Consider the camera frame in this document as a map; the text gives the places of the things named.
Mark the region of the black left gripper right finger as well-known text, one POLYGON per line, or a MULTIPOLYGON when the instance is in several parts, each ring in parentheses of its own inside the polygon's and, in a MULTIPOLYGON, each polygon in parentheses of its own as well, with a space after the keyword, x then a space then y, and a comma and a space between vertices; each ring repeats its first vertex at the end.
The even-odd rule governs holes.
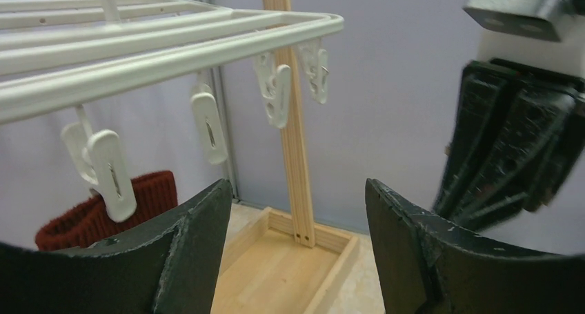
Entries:
POLYGON ((584 256, 499 242, 365 183, 387 313, 583 313, 584 256))

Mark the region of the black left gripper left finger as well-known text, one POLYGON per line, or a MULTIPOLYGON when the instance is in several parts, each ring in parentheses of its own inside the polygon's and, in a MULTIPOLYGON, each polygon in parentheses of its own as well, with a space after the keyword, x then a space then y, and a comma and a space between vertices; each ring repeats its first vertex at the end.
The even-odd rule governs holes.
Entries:
POLYGON ((220 179, 88 248, 1 245, 2 313, 209 313, 230 219, 220 179))

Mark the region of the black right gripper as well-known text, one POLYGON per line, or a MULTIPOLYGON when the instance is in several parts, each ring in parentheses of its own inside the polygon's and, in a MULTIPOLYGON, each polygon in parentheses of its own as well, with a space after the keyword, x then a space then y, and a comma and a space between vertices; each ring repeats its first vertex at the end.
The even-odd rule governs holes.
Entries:
POLYGON ((552 201, 583 151, 583 77, 471 61, 433 212, 473 231, 534 212, 552 201))

